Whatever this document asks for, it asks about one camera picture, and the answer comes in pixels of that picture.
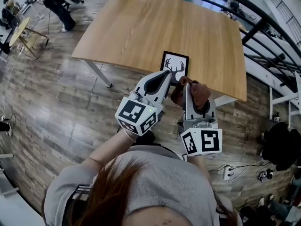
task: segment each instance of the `wooden table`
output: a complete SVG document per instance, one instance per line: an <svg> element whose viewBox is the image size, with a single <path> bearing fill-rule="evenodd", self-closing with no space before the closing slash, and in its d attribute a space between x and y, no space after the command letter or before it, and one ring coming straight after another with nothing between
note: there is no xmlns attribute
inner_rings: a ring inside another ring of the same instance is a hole
<svg viewBox="0 0 301 226"><path fill-rule="evenodd" d="M188 77L223 97L218 105L246 101L246 68L238 24L183 0L109 0L88 27L72 57L147 72L160 70L163 51L190 57Z"/></svg>
<svg viewBox="0 0 301 226"><path fill-rule="evenodd" d="M39 33L37 31L34 31L30 28L26 28L26 26L28 25L30 21L30 18L27 17L26 19L24 19L20 24L19 26L15 29L15 32L13 34L13 36L11 37L10 39L10 42L9 42L9 46L13 46L14 43L19 39L23 44L24 46L26 47L26 49L36 58L38 59L35 54L31 51L31 48L33 47L35 41L37 40L38 38L38 35L40 36L43 36L45 38L47 38L46 35L42 34L42 33ZM31 37L31 39L29 41L26 41L26 39L24 39L21 35L23 33L24 30L28 30L28 31L31 31L33 33L36 34L36 36L33 36Z"/></svg>

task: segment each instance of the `black railing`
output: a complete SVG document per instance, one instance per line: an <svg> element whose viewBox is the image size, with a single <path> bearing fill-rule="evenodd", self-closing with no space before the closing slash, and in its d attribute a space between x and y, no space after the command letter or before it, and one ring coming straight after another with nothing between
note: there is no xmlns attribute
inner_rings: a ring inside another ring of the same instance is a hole
<svg viewBox="0 0 301 226"><path fill-rule="evenodd" d="M246 47L253 53L245 53L245 57L259 64L266 70L270 71L275 77L277 77L282 82L281 86L286 85L293 92L297 91L295 78L292 76L288 76L287 72L292 73L294 71L298 71L299 73L301 73L301 51L299 50L296 43L292 40L292 38L269 15L267 15L264 11L262 11L259 7L254 5L249 0L232 0L240 3L241 5L244 5L253 13L255 13L257 15L257 18L259 18L259 21L255 23L253 20L247 19L246 16L244 16L243 14L238 13L237 10L233 10L230 6L227 7L211 0L202 1L220 7L221 10L228 11L234 16L239 17L240 19L251 25L252 28L248 32L245 32L244 30L240 29L240 31L245 35L242 38L242 43L244 47ZM274 39L271 36L272 34L268 32L269 30L267 30L267 28L273 28L277 33L279 33L290 46L291 51L287 51L286 49L284 49L284 46L280 45L280 42L278 42L277 39ZM264 44L262 41L257 39L255 35L258 33L265 35L269 39L269 41L273 42L275 46L278 47L278 49L282 52L280 54L277 54L270 48L270 45ZM258 49L253 48L249 44L250 40L256 42L260 48L263 47L265 51L258 51ZM291 55L292 53L296 54L298 63L293 59L293 56ZM280 75L274 73L271 70L272 67L275 68Z"/></svg>
<svg viewBox="0 0 301 226"><path fill-rule="evenodd" d="M282 15L285 23L290 28L293 39L295 40L298 47L301 48L301 26L296 17L293 15L291 10L282 0L271 0L278 12Z"/></svg>

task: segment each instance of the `wooden floor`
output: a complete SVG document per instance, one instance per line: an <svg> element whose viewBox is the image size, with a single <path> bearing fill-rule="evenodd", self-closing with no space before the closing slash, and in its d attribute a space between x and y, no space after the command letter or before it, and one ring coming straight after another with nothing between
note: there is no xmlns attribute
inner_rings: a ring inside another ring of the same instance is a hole
<svg viewBox="0 0 301 226"><path fill-rule="evenodd" d="M20 193L39 211L44 190L60 171L82 162L116 133L114 114L120 100L144 76L117 66L99 65L113 84L106 88L80 61L71 59L82 34L106 1L85 0L83 5L72 6L71 15L77 22L72 32L60 32L62 24L51 13L50 41L39 60L19 56L14 48L8 64L0 64L0 112L4 111L6 117L16 114L13 136L0 134L0 152L13 153L14 158L2 159L0 163ZM47 34L49 11L37 6L44 18L32 21L34 29ZM181 151L182 144L176 135L181 108L168 97L164 111L166 115L153 132L159 143ZM285 104L276 107L276 111L286 119ZM268 113L268 87L247 77L247 102L218 108L223 152L208 156L209 169L226 163L248 165L260 161L258 137L271 127ZM294 117L293 127L301 128L300 117ZM243 169L236 169L235 174ZM214 188L227 195L236 207L245 203L255 205L261 196L270 193L284 196L293 169L276 172L272 180L262 183L255 177L258 169L249 168L232 183L222 180L222 171L212 172Z"/></svg>

